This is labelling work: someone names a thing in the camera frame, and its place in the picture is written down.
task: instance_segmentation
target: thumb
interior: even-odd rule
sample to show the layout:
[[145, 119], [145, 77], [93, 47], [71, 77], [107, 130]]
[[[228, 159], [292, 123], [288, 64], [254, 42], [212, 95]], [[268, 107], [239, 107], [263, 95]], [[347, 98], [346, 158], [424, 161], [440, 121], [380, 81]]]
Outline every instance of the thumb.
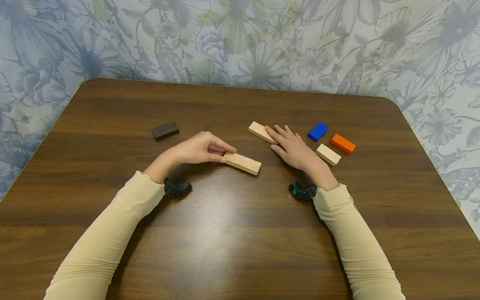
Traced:
[[285, 150], [283, 150], [282, 147], [280, 147], [279, 145], [271, 145], [270, 148], [278, 154], [278, 156], [280, 156], [283, 160], [285, 160], [285, 156], [287, 155], [287, 153], [285, 152]]
[[223, 156], [218, 155], [218, 154], [213, 154], [213, 153], [208, 153], [207, 154], [207, 159], [208, 159], [208, 161], [216, 161], [216, 162], [219, 162], [219, 163], [224, 163], [225, 162], [225, 159], [223, 158]]

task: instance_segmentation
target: floral wallpaper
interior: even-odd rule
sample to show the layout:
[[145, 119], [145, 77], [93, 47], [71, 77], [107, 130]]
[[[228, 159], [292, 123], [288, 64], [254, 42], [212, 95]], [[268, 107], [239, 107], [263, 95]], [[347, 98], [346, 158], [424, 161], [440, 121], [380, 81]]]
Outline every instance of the floral wallpaper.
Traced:
[[0, 197], [90, 78], [373, 95], [480, 237], [480, 1], [0, 0], [0, 27]]

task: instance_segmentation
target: beige sleeve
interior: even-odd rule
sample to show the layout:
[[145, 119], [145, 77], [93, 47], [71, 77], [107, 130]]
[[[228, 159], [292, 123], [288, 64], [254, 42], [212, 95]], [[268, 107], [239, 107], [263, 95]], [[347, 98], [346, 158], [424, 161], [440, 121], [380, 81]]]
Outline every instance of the beige sleeve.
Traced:
[[353, 203], [343, 184], [313, 199], [340, 253], [355, 300], [404, 300], [400, 283], [387, 257]]
[[68, 253], [44, 299], [104, 300], [135, 227], [164, 195], [137, 171]]

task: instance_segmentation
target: natural wood block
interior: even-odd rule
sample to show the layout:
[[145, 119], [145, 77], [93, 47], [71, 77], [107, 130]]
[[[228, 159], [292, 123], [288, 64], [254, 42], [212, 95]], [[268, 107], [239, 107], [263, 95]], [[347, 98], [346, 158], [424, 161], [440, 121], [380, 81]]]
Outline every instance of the natural wood block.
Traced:
[[340, 155], [335, 153], [332, 149], [328, 148], [324, 144], [321, 144], [317, 148], [315, 153], [332, 166], [336, 166], [339, 160], [342, 158]]
[[255, 121], [251, 123], [250, 127], [248, 128], [248, 132], [255, 134], [262, 140], [265, 140], [271, 144], [277, 144], [277, 142], [275, 142], [272, 137], [267, 133], [267, 131], [265, 130], [265, 126]]
[[239, 168], [245, 172], [249, 172], [253, 175], [258, 175], [262, 163], [251, 158], [242, 156], [237, 153], [227, 152], [223, 155], [223, 158], [226, 160], [226, 164], [232, 167]]
[[351, 154], [353, 150], [355, 150], [355, 147], [357, 146], [338, 133], [335, 133], [333, 138], [330, 140], [330, 143], [342, 149], [343, 151], [347, 152], [348, 154]]

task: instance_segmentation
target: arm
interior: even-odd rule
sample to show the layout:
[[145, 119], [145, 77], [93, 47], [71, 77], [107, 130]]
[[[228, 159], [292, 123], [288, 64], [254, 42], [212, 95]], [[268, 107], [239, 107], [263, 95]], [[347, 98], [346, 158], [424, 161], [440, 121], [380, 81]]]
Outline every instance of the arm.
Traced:
[[162, 153], [143, 174], [137, 171], [68, 253], [44, 299], [105, 299], [138, 222], [165, 195], [160, 183], [170, 170], [180, 163], [224, 162], [226, 151], [236, 149], [209, 132], [201, 132]]
[[282, 147], [272, 145], [294, 168], [303, 170], [318, 187], [313, 199], [320, 219], [332, 232], [355, 300], [404, 300], [387, 257], [353, 203], [347, 187], [339, 184], [322, 161], [288, 126], [267, 132]]

